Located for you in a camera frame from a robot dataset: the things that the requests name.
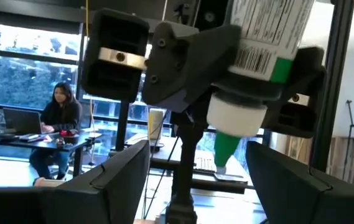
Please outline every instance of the laptop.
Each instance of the laptop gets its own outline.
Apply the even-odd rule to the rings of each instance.
[[[44,134],[41,129],[40,113],[4,108],[7,129],[14,129],[15,134]]]

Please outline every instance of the white tube label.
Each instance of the white tube label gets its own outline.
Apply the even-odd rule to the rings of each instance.
[[[241,27],[241,41],[229,71],[270,80],[279,58],[296,56],[314,1],[234,0],[231,24]]]

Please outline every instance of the black jacket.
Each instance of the black jacket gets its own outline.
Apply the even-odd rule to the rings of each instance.
[[[79,129],[82,119],[82,106],[73,101],[61,108],[58,103],[49,103],[41,114],[41,122],[51,125],[55,132],[61,130]]]

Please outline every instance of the chair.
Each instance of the chair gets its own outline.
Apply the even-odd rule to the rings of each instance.
[[[91,110],[90,110],[90,102],[80,102],[80,104],[82,105],[82,118],[80,121],[80,129],[84,129],[84,128],[90,128],[91,127]],[[74,158],[75,158],[75,153],[72,152],[69,156],[69,167],[73,167],[73,163],[74,163]],[[53,159],[52,156],[50,156],[48,158],[47,164],[49,166],[55,166],[56,163]],[[50,173],[51,175],[55,176],[58,175],[58,167],[53,167],[52,169],[50,169]],[[68,170],[67,174],[73,174],[73,171],[71,169]]]

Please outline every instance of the keyboard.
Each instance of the keyboard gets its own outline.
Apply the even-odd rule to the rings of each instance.
[[[214,164],[214,158],[195,158],[195,166],[193,172],[213,174],[217,171],[217,167]]]

